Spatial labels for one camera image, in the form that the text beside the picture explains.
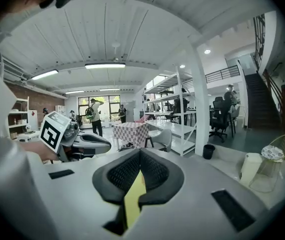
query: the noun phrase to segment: red and white tablecloth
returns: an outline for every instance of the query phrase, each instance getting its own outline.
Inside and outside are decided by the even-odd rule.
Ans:
[[[130,142],[139,148],[148,138],[148,124],[145,122],[124,122],[113,127],[113,136],[125,142]]]

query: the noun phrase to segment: trash can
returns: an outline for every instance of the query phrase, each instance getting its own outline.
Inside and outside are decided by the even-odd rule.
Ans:
[[[207,159],[207,160],[211,159],[213,157],[213,153],[214,153],[215,149],[216,148],[213,145],[209,145],[209,144],[204,145],[203,146],[202,157],[204,159]]]

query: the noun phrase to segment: fluorescent light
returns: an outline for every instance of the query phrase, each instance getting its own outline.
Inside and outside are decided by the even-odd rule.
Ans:
[[[99,91],[119,91],[120,88],[107,88],[107,89],[99,89]]]
[[[85,64],[84,65],[86,69],[90,70],[90,69],[119,69],[119,68],[124,68],[126,67],[125,63],[93,63],[93,64]]]
[[[46,73],[42,73],[42,74],[36,75],[31,80],[38,80],[38,79],[45,78],[45,77],[48,77],[48,76],[51,76],[51,75],[54,75],[54,74],[57,74],[57,73],[58,73],[58,70],[54,69],[54,70],[48,71]]]
[[[72,90],[72,91],[67,91],[65,94],[76,94],[76,93],[83,93],[84,90]]]

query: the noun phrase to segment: white chair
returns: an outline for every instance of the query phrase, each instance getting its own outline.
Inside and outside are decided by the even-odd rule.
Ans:
[[[172,131],[169,129],[164,129],[160,134],[157,136],[151,137],[151,140],[154,144],[154,148],[160,151],[169,152],[172,150]]]

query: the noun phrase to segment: pink cloth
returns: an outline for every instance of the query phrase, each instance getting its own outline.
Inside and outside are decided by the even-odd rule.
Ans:
[[[135,121],[135,123],[143,123],[145,122],[145,120],[148,120],[148,118],[150,117],[149,114],[144,114],[142,118],[140,118],[139,120]]]

